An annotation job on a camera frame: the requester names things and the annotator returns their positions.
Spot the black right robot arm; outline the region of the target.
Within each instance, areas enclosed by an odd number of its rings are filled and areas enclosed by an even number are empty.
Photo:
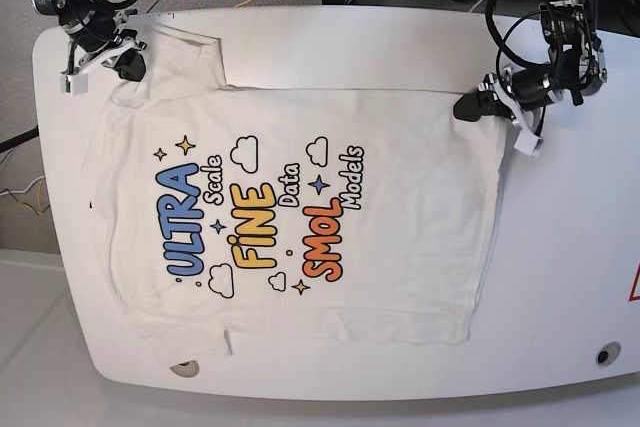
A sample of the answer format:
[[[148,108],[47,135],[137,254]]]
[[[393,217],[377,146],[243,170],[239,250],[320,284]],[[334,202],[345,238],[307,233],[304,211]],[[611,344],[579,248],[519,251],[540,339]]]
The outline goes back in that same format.
[[[146,74],[142,52],[146,43],[125,23],[138,14],[138,0],[31,0],[35,11],[55,17],[68,36],[63,90],[79,90],[92,67],[113,70],[124,81],[139,82]]]

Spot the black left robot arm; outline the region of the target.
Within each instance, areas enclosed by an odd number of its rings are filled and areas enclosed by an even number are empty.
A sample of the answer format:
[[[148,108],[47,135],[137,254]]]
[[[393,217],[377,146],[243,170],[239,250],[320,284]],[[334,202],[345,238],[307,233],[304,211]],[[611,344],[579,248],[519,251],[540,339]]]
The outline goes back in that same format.
[[[548,46],[548,61],[529,61],[508,45],[509,33],[500,33],[494,21],[498,0],[486,0],[487,30],[497,47],[496,57],[509,65],[497,65],[473,92],[453,107],[455,119],[478,122],[499,117],[521,125],[525,115],[534,119],[535,135],[541,134],[548,106],[568,93],[574,105],[595,94],[607,80],[604,47],[597,34],[596,0],[534,0],[537,18]],[[639,0],[612,0],[623,24],[639,14]]]

